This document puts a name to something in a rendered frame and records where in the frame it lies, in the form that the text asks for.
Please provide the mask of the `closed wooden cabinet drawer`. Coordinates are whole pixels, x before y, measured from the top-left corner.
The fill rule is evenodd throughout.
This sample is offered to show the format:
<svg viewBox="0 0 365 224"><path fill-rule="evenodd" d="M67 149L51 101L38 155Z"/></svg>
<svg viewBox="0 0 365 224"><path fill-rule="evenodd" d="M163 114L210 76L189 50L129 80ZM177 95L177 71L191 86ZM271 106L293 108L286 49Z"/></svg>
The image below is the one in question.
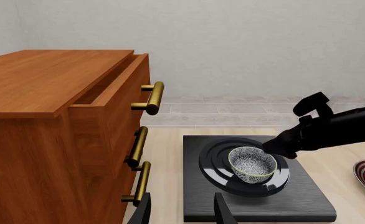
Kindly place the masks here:
<svg viewBox="0 0 365 224"><path fill-rule="evenodd" d="M121 201L133 188L136 172L122 164L116 177L95 176L88 183L88 214L91 224L122 224L127 204Z"/></svg>
<svg viewBox="0 0 365 224"><path fill-rule="evenodd" d="M134 133L134 141L132 143L130 151L121 151L120 157L116 160L116 173L115 177L121 174L123 167L130 167L132 170L138 169L140 166L141 157L143 155L143 148L145 145L146 137L148 134L148 128L146 126L141 126Z"/></svg>

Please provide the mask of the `open wooden cabinet drawer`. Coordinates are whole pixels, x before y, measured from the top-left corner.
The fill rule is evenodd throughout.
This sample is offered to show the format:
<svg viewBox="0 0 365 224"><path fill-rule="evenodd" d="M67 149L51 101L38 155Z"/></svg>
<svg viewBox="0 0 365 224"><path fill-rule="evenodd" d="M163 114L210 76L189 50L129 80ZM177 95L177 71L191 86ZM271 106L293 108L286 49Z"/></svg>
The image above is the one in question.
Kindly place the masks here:
<svg viewBox="0 0 365 224"><path fill-rule="evenodd" d="M132 103L146 102L150 84L148 54L131 55L69 106L69 118L80 165L90 175L116 177L135 141L142 111Z"/></svg>

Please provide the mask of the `flat black stove plate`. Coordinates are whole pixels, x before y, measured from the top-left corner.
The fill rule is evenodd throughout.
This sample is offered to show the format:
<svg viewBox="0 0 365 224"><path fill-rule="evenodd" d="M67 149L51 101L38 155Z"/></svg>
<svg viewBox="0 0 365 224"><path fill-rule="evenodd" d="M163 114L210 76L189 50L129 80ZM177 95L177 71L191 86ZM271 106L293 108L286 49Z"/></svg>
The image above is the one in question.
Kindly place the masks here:
<svg viewBox="0 0 365 224"><path fill-rule="evenodd" d="M271 138L184 136L184 221L214 222L214 195L220 193L237 222L335 222L336 210L296 160L275 156L277 171L259 184L233 173L231 150L261 148Z"/></svg>

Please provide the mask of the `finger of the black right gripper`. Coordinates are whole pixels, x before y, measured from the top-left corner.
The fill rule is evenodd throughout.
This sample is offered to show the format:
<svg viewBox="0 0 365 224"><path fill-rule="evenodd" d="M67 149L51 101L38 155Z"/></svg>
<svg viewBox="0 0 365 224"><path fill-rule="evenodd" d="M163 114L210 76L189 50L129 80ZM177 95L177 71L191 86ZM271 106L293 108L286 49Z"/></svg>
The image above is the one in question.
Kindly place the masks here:
<svg viewBox="0 0 365 224"><path fill-rule="evenodd" d="M298 128L291 128L281 132L275 138L262 143L262 149L267 154L276 154L287 159L297 158Z"/></svg>

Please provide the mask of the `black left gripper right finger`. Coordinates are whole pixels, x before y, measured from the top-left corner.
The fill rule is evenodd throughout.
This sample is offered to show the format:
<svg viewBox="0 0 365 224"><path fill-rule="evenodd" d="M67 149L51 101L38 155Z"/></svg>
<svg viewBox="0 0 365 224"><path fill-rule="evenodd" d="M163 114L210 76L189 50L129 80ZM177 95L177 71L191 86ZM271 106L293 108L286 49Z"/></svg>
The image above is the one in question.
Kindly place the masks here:
<svg viewBox="0 0 365 224"><path fill-rule="evenodd" d="M214 215L217 224L237 224L237 221L230 212L223 195L219 192L214 194Z"/></svg>

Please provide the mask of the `black patterned bowl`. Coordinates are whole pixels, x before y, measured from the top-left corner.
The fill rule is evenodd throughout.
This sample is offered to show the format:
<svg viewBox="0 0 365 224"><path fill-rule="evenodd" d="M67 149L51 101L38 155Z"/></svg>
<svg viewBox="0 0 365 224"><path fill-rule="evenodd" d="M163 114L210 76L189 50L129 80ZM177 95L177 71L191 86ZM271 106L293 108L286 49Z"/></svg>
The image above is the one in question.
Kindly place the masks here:
<svg viewBox="0 0 365 224"><path fill-rule="evenodd" d="M243 182L258 184L269 179L277 170L277 161L256 147L238 147L229 152L228 161L233 173Z"/></svg>

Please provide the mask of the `wooden cabinet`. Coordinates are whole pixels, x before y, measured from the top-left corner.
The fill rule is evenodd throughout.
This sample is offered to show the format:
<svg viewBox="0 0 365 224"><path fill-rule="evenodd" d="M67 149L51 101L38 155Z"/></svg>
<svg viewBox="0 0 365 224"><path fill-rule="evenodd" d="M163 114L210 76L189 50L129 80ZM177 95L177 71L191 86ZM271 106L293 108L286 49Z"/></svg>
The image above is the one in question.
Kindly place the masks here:
<svg viewBox="0 0 365 224"><path fill-rule="evenodd" d="M91 224L69 106L132 50L0 55L0 224Z"/></svg>

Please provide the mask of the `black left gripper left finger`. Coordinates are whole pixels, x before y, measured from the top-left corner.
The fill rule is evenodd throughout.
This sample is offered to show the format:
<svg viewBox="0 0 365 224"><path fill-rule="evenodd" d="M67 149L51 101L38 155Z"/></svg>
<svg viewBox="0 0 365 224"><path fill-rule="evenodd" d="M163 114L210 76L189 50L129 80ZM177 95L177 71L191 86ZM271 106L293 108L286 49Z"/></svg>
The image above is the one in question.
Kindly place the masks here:
<svg viewBox="0 0 365 224"><path fill-rule="evenodd" d="M145 193L127 224L149 224L151 215L151 194Z"/></svg>

